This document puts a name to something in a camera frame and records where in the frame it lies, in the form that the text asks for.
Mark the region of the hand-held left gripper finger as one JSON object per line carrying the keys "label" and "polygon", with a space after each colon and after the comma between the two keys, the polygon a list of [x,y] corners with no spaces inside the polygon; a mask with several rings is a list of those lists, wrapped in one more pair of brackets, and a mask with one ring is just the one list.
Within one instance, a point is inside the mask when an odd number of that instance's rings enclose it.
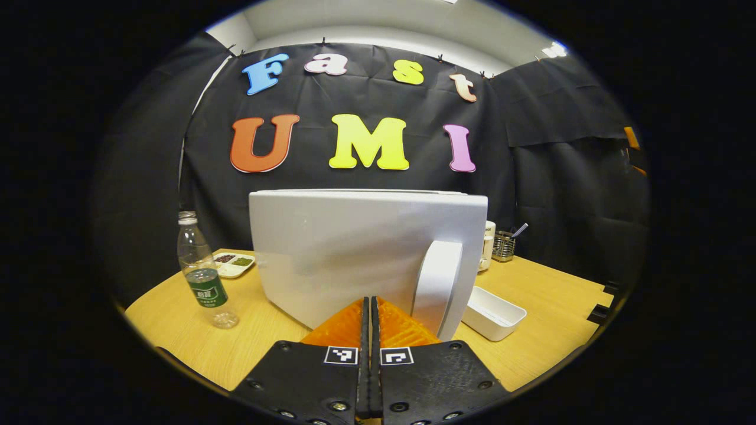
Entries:
{"label": "hand-held left gripper finger", "polygon": [[357,345],[276,341],[230,392],[286,424],[356,424],[369,406],[370,299],[357,301]]}
{"label": "hand-held left gripper finger", "polygon": [[508,391],[464,341],[383,348],[380,304],[370,299],[370,409],[383,424],[457,424]]}

